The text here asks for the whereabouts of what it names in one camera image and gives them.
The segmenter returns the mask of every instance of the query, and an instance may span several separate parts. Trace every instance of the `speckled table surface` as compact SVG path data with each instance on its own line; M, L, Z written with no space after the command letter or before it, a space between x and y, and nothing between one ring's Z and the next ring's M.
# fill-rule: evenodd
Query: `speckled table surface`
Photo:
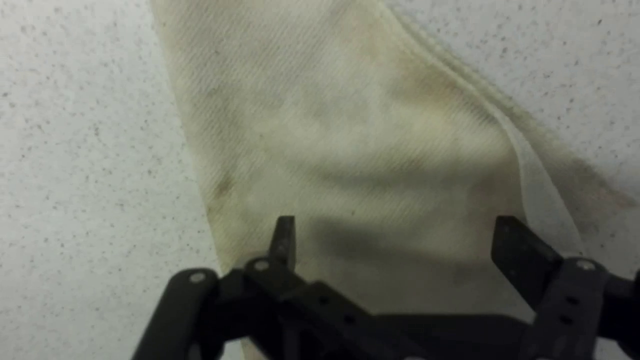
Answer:
M640 198L639 0L404 3ZM169 276L216 263L148 4L0 15L3 359L129 357ZM638 220L587 239L619 274L640 265Z

